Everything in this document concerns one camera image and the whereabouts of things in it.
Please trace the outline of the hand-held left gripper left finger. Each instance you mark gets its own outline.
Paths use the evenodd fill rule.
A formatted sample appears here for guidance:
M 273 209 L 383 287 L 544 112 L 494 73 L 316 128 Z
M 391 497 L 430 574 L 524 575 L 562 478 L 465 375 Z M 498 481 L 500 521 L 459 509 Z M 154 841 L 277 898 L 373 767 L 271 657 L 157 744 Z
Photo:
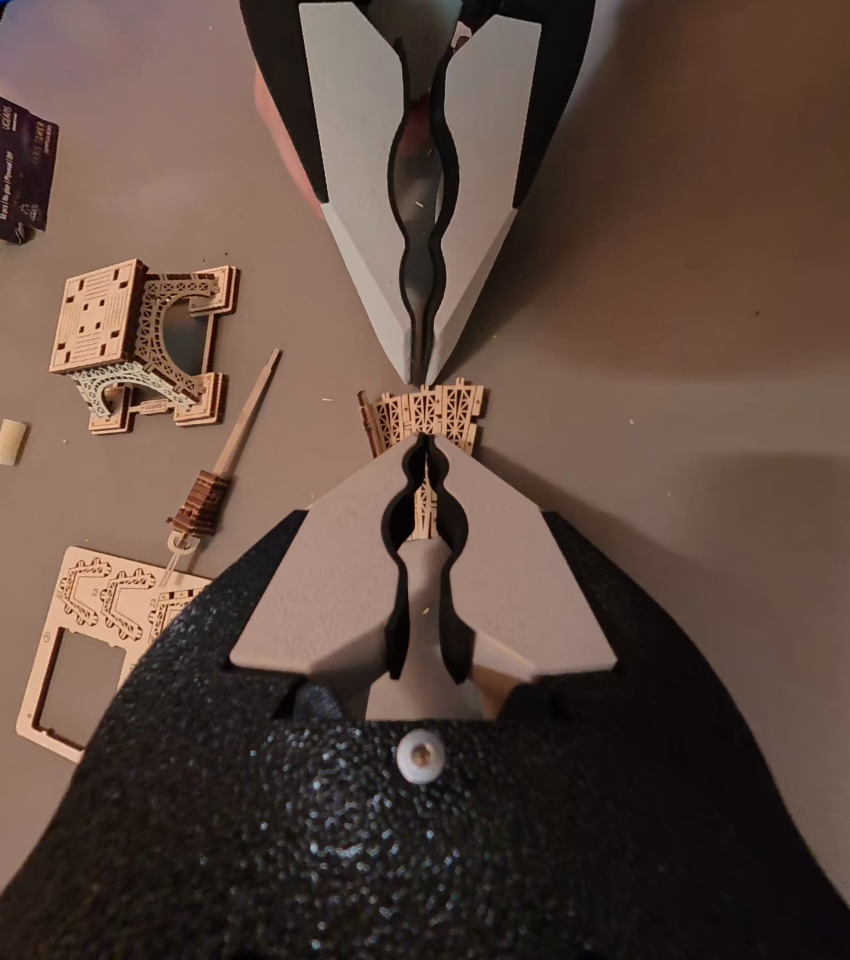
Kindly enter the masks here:
M 314 501 L 231 653 L 235 666 L 299 674 L 338 697 L 401 677 L 407 567 L 428 443 L 416 434 Z

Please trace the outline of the wooden tower base model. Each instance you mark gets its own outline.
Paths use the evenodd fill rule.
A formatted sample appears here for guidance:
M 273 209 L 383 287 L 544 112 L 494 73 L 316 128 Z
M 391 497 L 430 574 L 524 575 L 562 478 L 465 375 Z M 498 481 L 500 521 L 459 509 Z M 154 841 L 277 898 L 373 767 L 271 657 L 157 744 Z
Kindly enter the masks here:
M 137 258 L 66 281 L 49 371 L 71 378 L 92 434 L 128 434 L 148 415 L 185 428 L 221 422 L 227 378 L 212 369 L 216 323 L 236 311 L 239 282 L 231 265 L 160 274 Z M 170 346 L 168 316 L 179 306 L 203 327 L 193 363 Z

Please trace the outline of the wooden spire with brown stack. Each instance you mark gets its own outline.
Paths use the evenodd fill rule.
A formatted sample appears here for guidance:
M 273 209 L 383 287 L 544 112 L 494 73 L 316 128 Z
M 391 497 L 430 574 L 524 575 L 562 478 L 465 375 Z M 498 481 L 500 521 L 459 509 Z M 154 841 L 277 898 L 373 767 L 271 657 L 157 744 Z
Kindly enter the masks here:
M 168 520 L 170 560 L 158 582 L 159 589 L 167 586 L 180 558 L 191 555 L 202 539 L 216 533 L 236 466 L 282 354 L 283 351 L 277 348 L 269 356 L 213 469 L 197 475 L 184 504 Z

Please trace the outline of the grey desk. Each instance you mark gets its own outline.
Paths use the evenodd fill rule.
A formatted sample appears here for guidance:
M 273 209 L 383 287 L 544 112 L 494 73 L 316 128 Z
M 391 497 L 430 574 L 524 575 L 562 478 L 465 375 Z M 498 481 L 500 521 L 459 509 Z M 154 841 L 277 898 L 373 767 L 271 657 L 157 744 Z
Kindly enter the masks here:
M 0 95 L 60 125 L 48 231 L 0 253 L 0 892 L 73 764 L 16 719 L 61 560 L 163 564 L 230 426 L 99 438 L 48 371 L 65 280 L 129 258 L 241 271 L 228 424 L 284 351 L 215 577 L 369 459 L 402 389 L 256 113 L 238 2 L 13 2 Z M 478 454 L 707 655 L 850 905 L 850 2 L 599 2 L 575 96 L 448 373 Z

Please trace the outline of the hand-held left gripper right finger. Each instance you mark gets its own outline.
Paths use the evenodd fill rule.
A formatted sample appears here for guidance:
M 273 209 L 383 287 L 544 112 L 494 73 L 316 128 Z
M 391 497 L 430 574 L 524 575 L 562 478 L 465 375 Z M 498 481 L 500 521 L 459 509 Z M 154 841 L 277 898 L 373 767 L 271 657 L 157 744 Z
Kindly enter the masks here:
M 544 513 L 446 438 L 427 441 L 436 529 L 450 551 L 439 646 L 454 682 L 612 668 L 616 655 Z

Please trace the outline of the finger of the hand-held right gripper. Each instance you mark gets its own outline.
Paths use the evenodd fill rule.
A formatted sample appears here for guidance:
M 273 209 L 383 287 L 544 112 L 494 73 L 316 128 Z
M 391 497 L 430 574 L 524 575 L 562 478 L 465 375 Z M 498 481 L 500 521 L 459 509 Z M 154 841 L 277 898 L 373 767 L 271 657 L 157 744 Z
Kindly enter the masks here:
M 443 191 L 431 234 L 427 384 L 451 356 L 516 216 L 540 34 L 538 23 L 494 14 L 436 77 L 432 129 Z
M 415 372 L 413 242 L 396 195 L 418 38 L 411 2 L 309 2 L 299 18 L 326 196 L 324 218 L 396 372 Z

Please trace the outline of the wooden part sheet with window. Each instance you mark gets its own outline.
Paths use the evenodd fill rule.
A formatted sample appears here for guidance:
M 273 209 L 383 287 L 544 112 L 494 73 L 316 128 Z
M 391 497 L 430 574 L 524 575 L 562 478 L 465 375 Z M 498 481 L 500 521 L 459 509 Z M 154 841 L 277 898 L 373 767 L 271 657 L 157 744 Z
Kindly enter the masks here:
M 41 722 L 65 633 L 119 649 L 121 687 L 139 660 L 210 579 L 71 546 L 65 553 L 16 722 L 22 738 L 73 764 L 85 750 Z

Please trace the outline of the wooden lattice tower section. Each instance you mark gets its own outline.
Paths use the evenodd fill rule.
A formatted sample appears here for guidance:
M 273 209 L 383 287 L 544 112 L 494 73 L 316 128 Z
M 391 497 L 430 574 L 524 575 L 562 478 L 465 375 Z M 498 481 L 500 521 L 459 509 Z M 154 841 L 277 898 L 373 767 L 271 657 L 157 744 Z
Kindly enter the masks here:
M 376 459 L 415 434 L 443 436 L 471 455 L 483 416 L 485 389 L 464 378 L 452 385 L 421 386 L 416 392 L 358 393 L 359 412 L 371 456 Z

